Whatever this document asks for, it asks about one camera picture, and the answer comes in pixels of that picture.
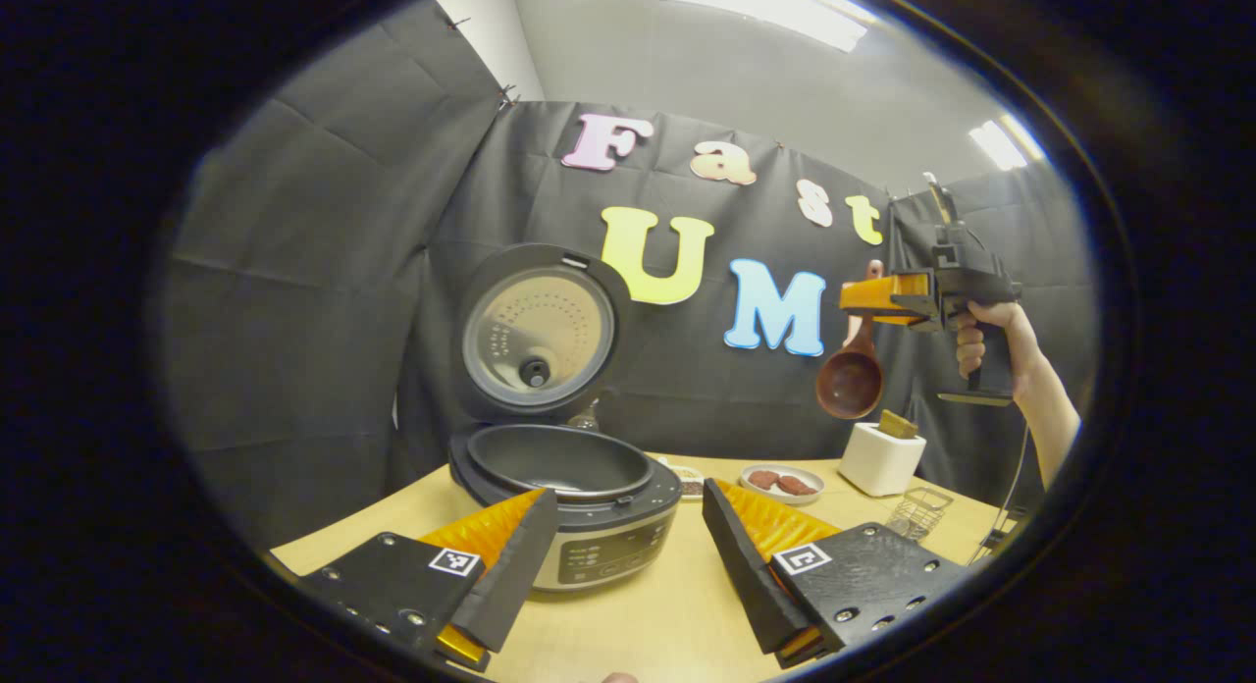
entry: letter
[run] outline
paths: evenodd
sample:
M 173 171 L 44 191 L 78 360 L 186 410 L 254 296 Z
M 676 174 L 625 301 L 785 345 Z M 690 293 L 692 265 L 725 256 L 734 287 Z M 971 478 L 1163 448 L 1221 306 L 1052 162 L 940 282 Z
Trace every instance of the letter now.
M 690 161 L 690 169 L 697 177 L 734 182 L 736 186 L 749 186 L 759 178 L 750 169 L 750 156 L 740 146 L 730 142 L 701 142 L 693 147 L 693 152 L 696 156 Z
M 833 210 L 829 208 L 829 193 L 824 187 L 816 186 L 811 181 L 798 182 L 798 208 L 803 210 L 803 217 L 811 222 L 828 227 L 833 223 Z
M 723 334 L 730 348 L 752 350 L 759 347 L 755 318 L 762 326 L 764 339 L 774 350 L 780 347 L 785 329 L 793 325 L 785 350 L 801 357 L 820 357 L 820 294 L 826 285 L 815 272 L 798 272 L 785 295 L 776 294 L 776 281 L 762 262 L 735 259 L 728 264 L 737 275 L 737 311 L 732 330 Z
M 607 154 L 614 146 L 619 157 L 629 154 L 637 146 L 637 137 L 654 134 L 654 124 L 644 119 L 619 119 L 618 116 L 583 114 L 584 128 L 575 142 L 575 149 L 563 156 L 563 164 L 570 168 L 610 169 L 615 159 Z
M 873 230 L 872 221 L 874 218 L 880 218 L 880 213 L 877 208 L 868 203 L 868 197 L 865 196 L 853 196 L 847 197 L 847 203 L 850 205 L 852 222 L 855 226 L 855 232 L 859 235 L 860 240 L 865 240 L 869 245 L 879 245 L 882 236 L 879 231 Z
M 706 237 L 715 235 L 715 227 L 701 218 L 672 218 L 672 230 L 681 236 L 676 272 L 669 277 L 651 276 L 642 269 L 646 252 L 646 232 L 658 223 L 654 213 L 631 206 L 608 206 L 602 210 L 607 221 L 607 240 L 602 246 L 602 261 L 610 264 L 632 293 L 632 299 L 643 304 L 677 304 L 697 293 L 702 284 L 702 257 Z

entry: ceiling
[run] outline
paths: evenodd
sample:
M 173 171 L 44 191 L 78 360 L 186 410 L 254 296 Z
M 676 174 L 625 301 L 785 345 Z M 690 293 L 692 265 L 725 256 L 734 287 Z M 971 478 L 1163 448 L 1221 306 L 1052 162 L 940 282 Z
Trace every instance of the ceiling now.
M 1006 109 L 976 75 L 884 20 L 852 53 L 781 26 L 668 0 L 515 0 L 544 97 L 727 124 L 893 196 L 923 172 L 995 172 L 971 128 Z

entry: rice cooker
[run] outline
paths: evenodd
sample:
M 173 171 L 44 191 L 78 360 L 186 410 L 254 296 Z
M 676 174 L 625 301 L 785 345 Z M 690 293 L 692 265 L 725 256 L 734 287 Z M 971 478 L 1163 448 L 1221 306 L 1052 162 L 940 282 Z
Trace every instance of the rice cooker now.
M 564 424 L 597 398 L 631 329 L 614 267 L 553 245 L 516 245 L 476 267 L 453 333 L 453 382 L 474 423 L 450 438 L 455 481 L 489 506 L 535 487 L 559 529 L 539 590 L 603 585 L 648 566 L 679 478 L 641 449 Z

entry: rice cooker control panel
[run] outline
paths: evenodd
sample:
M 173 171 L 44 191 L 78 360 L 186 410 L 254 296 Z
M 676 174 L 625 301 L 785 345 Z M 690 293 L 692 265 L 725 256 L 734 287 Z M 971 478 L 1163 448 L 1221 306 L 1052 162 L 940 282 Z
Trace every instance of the rice cooker control panel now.
M 658 556 L 672 519 L 609 536 L 568 541 L 559 556 L 558 581 L 580 585 L 638 570 Z

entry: blue letter m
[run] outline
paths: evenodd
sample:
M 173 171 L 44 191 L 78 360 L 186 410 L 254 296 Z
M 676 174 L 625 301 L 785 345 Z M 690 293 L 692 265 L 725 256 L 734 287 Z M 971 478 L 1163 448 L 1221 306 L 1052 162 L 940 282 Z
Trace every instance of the blue letter m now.
M 759 333 L 755 330 L 755 316 L 762 325 L 764 339 L 774 350 L 780 347 L 785 329 L 794 325 L 785 349 L 803 357 L 820 357 L 824 344 L 820 343 L 820 294 L 824 293 L 824 277 L 815 272 L 798 272 L 790 281 L 784 298 L 776 293 L 776 281 L 762 262 L 754 259 L 735 259 L 728 264 L 737 275 L 737 315 L 732 330 L 723 334 L 723 342 L 730 348 L 752 350 L 759 347 Z

